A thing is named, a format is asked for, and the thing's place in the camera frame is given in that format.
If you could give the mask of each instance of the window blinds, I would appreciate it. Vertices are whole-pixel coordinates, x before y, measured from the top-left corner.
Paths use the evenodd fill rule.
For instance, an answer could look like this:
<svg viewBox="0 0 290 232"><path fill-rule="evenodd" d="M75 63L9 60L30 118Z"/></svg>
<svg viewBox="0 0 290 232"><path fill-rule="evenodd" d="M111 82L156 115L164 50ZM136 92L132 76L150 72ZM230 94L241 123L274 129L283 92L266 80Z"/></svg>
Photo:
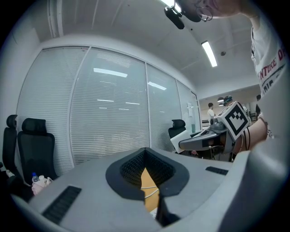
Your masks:
<svg viewBox="0 0 290 232"><path fill-rule="evenodd" d="M189 88L184 84L177 81L177 87L179 91L182 120L185 121L185 128L190 133L194 133L197 130L200 130L200 120L198 112L197 102L193 99L193 95Z"/></svg>
<svg viewBox="0 0 290 232"><path fill-rule="evenodd" d="M75 164L149 146L145 64L92 48L77 78L70 118Z"/></svg>
<svg viewBox="0 0 290 232"><path fill-rule="evenodd" d="M173 151L168 129L172 119L181 119L176 80L151 65L147 65L147 75L152 147Z"/></svg>
<svg viewBox="0 0 290 232"><path fill-rule="evenodd" d="M73 167L68 151L68 103L77 70L87 48L43 50L30 68L17 107L18 131L25 118L46 120L55 136L54 167L57 175Z"/></svg>

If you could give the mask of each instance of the white t-shirt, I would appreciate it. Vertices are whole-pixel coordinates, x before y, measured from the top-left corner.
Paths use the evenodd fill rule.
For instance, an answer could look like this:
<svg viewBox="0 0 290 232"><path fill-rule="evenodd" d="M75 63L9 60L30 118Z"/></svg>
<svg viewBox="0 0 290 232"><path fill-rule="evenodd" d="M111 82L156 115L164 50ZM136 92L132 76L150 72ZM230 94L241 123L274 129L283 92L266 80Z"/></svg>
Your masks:
<svg viewBox="0 0 290 232"><path fill-rule="evenodd" d="M284 68L289 68L286 57L286 50L277 36L276 32L260 17L260 27L251 33L252 38L252 60L255 65L256 74L259 79L261 96L271 88L273 82L279 78ZM268 126L268 137L272 137Z"/></svg>
<svg viewBox="0 0 290 232"><path fill-rule="evenodd" d="M214 112L213 110L209 109L208 110L208 121L209 121L209 124L210 124L210 120L214 118Z"/></svg>

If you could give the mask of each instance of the black cushion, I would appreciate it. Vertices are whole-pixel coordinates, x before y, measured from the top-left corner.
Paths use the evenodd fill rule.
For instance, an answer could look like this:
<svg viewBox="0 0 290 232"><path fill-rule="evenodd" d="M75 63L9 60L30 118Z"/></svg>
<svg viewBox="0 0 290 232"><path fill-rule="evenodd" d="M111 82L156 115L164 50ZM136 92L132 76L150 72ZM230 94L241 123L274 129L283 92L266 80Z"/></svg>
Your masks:
<svg viewBox="0 0 290 232"><path fill-rule="evenodd" d="M8 127L16 129L16 126L17 126L17 122L15 120L16 117L17 117L16 114L12 114L12 115L8 116L8 118L6 120L6 124Z"/></svg>
<svg viewBox="0 0 290 232"><path fill-rule="evenodd" d="M176 135L179 135L181 132L185 131L185 122L181 119L173 119L172 128L168 129L169 137L172 139Z"/></svg>
<svg viewBox="0 0 290 232"><path fill-rule="evenodd" d="M18 147L26 183L32 183L32 173L56 179L53 165L54 136L46 133L45 120L25 119L18 133Z"/></svg>
<svg viewBox="0 0 290 232"><path fill-rule="evenodd" d="M45 119L27 118L22 123L22 131L27 134L45 135Z"/></svg>
<svg viewBox="0 0 290 232"><path fill-rule="evenodd" d="M17 115L10 115L6 120L9 127L4 129L2 159L6 169L9 169L15 176L20 178L21 176L14 163L17 138L16 117Z"/></svg>

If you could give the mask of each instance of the water bottle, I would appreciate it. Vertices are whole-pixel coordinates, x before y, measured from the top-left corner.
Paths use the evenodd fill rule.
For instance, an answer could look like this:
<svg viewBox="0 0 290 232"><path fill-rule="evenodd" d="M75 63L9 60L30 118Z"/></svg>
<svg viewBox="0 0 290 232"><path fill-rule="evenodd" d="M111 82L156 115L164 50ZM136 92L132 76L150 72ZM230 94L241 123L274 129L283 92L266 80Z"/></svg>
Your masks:
<svg viewBox="0 0 290 232"><path fill-rule="evenodd" d="M32 173L32 181L33 182L39 181L38 175L35 172Z"/></svg>

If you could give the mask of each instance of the chair headrest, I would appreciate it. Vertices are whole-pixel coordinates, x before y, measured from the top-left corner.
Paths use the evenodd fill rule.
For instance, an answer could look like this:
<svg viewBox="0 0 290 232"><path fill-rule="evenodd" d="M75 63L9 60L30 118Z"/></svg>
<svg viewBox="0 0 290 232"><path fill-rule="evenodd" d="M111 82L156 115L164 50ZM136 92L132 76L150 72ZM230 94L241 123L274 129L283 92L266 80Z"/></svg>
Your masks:
<svg viewBox="0 0 290 232"><path fill-rule="evenodd" d="M22 131L28 134L45 135L45 119L27 118L22 123Z"/></svg>
<svg viewBox="0 0 290 232"><path fill-rule="evenodd" d="M183 121L182 119L173 119L172 122L173 122L172 127L174 129L179 129L179 128L185 127L185 121Z"/></svg>
<svg viewBox="0 0 290 232"><path fill-rule="evenodd" d="M16 122L16 120L15 120L16 117L17 117L16 114L12 114L12 115L10 115L10 116L7 118L7 120L6 120L6 124L7 124L8 127L10 127L10 128L16 128L16 126L17 126L17 122Z"/></svg>

